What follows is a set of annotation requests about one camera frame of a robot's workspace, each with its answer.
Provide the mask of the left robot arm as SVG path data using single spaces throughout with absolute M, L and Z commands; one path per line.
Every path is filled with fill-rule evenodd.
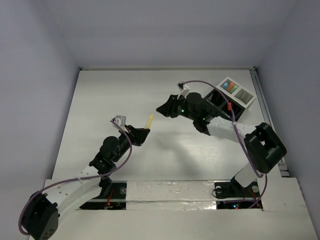
M 96 156 L 77 176 L 55 182 L 30 196 L 18 220 L 22 234 L 35 240 L 48 240 L 68 214 L 95 197 L 110 194 L 110 175 L 120 169 L 116 162 L 124 154 L 130 156 L 133 147 L 141 146 L 151 131 L 149 127 L 132 125 L 114 124 L 114 127 L 120 136 L 106 137 Z

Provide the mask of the clear capped highlighter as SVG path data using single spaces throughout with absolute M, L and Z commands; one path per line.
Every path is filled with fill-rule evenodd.
M 233 93 L 238 87 L 238 85 L 234 85 L 233 88 L 230 90 L 230 93 Z

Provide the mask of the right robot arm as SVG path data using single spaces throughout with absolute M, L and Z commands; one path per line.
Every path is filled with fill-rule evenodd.
M 185 117 L 192 120 L 200 133 L 240 144 L 248 163 L 230 181 L 230 190 L 235 196 L 246 193 L 253 181 L 267 175 L 287 154 L 269 124 L 238 123 L 196 92 L 186 96 L 170 95 L 156 111 L 167 118 Z

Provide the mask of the teal highlighter pen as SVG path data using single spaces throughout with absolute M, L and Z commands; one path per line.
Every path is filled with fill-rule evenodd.
M 234 86 L 235 86 L 235 84 L 234 84 L 233 82 L 231 82 L 231 83 L 227 86 L 226 90 L 227 90 L 228 92 L 230 92 Z

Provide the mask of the yellow highlighter pen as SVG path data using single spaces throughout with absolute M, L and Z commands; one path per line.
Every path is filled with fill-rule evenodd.
M 148 120 L 144 126 L 145 129 L 150 129 L 152 123 L 153 123 L 153 120 L 154 120 L 154 114 L 151 114 L 149 117 L 148 117 Z

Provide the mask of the orange black highlighter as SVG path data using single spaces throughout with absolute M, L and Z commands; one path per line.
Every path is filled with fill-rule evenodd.
M 231 103 L 231 102 L 229 102 L 229 103 L 227 104 L 227 109 L 228 109 L 229 111 L 232 110 L 232 103 Z

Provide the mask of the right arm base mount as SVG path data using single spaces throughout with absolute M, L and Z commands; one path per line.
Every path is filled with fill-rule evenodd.
M 211 195 L 217 200 L 217 209 L 263 209 L 257 179 L 248 186 L 240 185 L 234 177 L 214 183 Z

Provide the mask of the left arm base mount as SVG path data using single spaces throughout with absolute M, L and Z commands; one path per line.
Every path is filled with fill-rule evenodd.
M 116 181 L 111 184 L 107 194 L 88 200 L 81 205 L 81 210 L 125 210 L 127 208 L 127 182 Z

